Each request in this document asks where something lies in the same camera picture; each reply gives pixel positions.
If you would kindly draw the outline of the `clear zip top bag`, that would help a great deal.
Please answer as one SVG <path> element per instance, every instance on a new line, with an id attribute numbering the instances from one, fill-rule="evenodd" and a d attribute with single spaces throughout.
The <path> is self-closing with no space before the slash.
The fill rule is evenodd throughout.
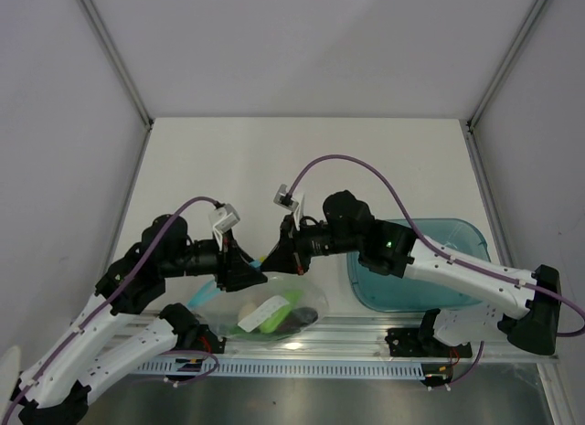
<path id="1" fill-rule="evenodd" d="M 268 302 L 271 297 L 289 290 L 300 290 L 303 297 L 294 309 L 314 308 L 319 313 L 318 321 L 329 313 L 325 292 L 307 278 L 279 272 L 270 272 L 267 277 L 266 283 L 237 292 L 223 292 L 213 281 L 207 282 L 193 295 L 187 308 L 217 336 L 262 343 L 282 341 L 313 325 L 298 332 L 286 332 L 283 322 L 274 333 L 262 334 L 260 324 L 279 307 L 277 303 Z M 239 322 L 239 310 L 249 302 L 254 302 L 257 309 Z"/>

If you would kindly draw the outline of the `white egg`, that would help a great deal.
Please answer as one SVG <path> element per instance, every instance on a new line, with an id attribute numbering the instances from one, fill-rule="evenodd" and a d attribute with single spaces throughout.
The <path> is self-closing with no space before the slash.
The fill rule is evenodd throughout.
<path id="1" fill-rule="evenodd" d="M 238 315 L 238 321 L 243 321 L 247 316 L 252 314 L 257 309 L 257 305 L 254 302 L 249 302 L 244 304 L 240 310 Z"/>

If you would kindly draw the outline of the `green cucumber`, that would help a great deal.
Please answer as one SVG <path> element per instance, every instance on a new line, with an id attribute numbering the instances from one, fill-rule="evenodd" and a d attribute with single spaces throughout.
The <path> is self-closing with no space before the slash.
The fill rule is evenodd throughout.
<path id="1" fill-rule="evenodd" d="M 272 334 L 284 322 L 285 318 L 296 307 L 297 303 L 303 297 L 303 292 L 300 290 L 289 290 L 283 294 L 271 297 L 269 303 L 277 303 L 279 307 L 260 324 L 260 332 L 262 334 Z"/>

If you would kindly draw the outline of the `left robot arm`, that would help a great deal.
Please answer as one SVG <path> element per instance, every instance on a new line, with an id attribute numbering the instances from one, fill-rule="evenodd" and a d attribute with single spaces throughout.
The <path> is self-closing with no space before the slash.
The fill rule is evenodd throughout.
<path id="1" fill-rule="evenodd" d="M 156 218 L 101 277 L 66 333 L 20 373 L 2 422 L 16 413 L 24 424 L 77 424 L 92 402 L 141 364 L 166 352 L 194 350 L 200 322 L 182 303 L 167 305 L 138 335 L 103 349 L 165 293 L 167 279 L 211 275 L 226 292 L 266 282 L 233 236 L 238 214 L 223 205 L 210 221 L 212 238 L 193 241 L 179 215 Z"/>

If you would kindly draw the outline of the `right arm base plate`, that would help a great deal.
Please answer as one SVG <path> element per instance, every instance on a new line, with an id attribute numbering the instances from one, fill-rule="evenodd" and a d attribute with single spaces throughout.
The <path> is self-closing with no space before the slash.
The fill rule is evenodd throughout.
<path id="1" fill-rule="evenodd" d="M 418 328 L 390 328 L 384 338 L 393 357 L 471 358 L 469 344 L 448 346 L 432 335 L 425 336 Z"/>

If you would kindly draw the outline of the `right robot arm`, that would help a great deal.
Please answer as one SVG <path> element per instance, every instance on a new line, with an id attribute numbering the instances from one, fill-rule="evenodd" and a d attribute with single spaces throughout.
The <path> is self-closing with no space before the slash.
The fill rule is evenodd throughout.
<path id="1" fill-rule="evenodd" d="M 324 201 L 324 220 L 314 225 L 303 224 L 301 199 L 281 192 L 274 202 L 289 213 L 262 271 L 303 275 L 314 257 L 354 252 L 374 273 L 435 283 L 482 302 L 468 310 L 425 313 L 417 333 L 424 353 L 434 356 L 448 346 L 481 341 L 507 341 L 540 356 L 555 353 L 560 313 L 556 269 L 514 269 L 465 255 L 414 227 L 375 218 L 368 204 L 347 190 Z"/>

